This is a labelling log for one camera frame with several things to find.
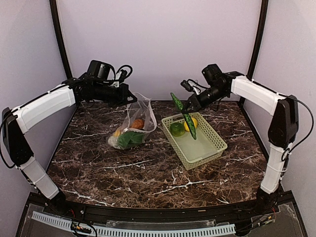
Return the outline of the dark green cucumber toy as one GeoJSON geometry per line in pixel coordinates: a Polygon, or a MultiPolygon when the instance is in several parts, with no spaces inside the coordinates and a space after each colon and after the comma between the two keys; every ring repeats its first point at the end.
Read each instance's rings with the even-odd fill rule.
{"type": "MultiPolygon", "coordinates": [[[[172,97],[172,100],[176,106],[176,108],[182,113],[182,109],[183,109],[183,103],[175,96],[174,93],[170,93],[171,97],[172,97]]],[[[187,122],[188,126],[190,126],[190,123],[192,123],[192,119],[191,119],[191,116],[189,114],[182,114],[185,121],[187,122]]],[[[194,126],[192,125],[190,127],[190,134],[192,136],[192,138],[194,140],[197,139],[197,132],[196,132],[196,129],[194,128],[194,126]]]]}

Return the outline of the clear zip top bag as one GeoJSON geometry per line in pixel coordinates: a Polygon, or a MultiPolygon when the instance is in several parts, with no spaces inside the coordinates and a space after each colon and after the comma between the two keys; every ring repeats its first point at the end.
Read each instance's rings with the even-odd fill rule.
{"type": "Polygon", "coordinates": [[[151,106],[151,99],[139,92],[133,95],[137,101],[128,104],[123,123],[107,139],[108,145],[119,150],[139,146],[157,128],[157,120],[151,106]]]}

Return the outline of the brown mushroom toy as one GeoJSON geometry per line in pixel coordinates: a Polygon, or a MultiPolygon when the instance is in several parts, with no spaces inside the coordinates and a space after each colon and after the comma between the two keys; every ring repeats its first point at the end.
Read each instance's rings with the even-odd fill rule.
{"type": "Polygon", "coordinates": [[[143,129],[145,125],[145,121],[141,118],[135,119],[134,122],[131,124],[130,128],[134,129],[143,129]]]}

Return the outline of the orange yellow toy food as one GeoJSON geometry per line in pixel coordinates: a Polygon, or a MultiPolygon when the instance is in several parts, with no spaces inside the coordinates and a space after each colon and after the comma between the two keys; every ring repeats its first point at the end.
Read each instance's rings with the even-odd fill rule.
{"type": "Polygon", "coordinates": [[[113,136],[114,137],[119,137],[121,135],[121,131],[119,129],[117,129],[114,133],[113,136]]]}

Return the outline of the green white bok choy toy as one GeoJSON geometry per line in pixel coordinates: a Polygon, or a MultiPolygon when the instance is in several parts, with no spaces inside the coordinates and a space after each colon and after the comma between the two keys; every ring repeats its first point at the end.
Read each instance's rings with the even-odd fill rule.
{"type": "Polygon", "coordinates": [[[116,149],[126,150],[143,143],[144,136],[144,133],[127,131],[123,134],[120,134],[119,136],[109,137],[108,144],[116,149]]]}

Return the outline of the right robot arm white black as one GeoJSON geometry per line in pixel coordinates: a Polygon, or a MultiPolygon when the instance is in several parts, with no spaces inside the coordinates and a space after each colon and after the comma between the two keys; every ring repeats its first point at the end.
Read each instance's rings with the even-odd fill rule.
{"type": "Polygon", "coordinates": [[[301,101],[293,95],[283,95],[264,87],[236,71],[224,73],[208,66],[202,70],[202,74],[209,87],[190,96],[180,108],[182,114],[198,112],[234,94],[251,101],[272,116],[268,129],[270,154],[267,168],[252,204],[256,214],[263,214],[276,202],[289,156],[297,147],[294,141],[299,129],[298,105],[301,101]]]}

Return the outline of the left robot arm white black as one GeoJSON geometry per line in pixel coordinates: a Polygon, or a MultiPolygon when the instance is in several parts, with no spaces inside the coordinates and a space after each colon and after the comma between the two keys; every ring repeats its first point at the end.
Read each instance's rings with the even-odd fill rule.
{"type": "Polygon", "coordinates": [[[13,162],[11,168],[20,169],[31,184],[51,200],[50,207],[59,215],[66,215],[70,205],[62,199],[62,191],[35,159],[25,134],[58,111],[89,100],[118,107],[136,102],[137,97],[129,90],[128,84],[119,80],[69,79],[24,105],[12,110],[6,108],[2,112],[0,129],[3,143],[13,162]]]}

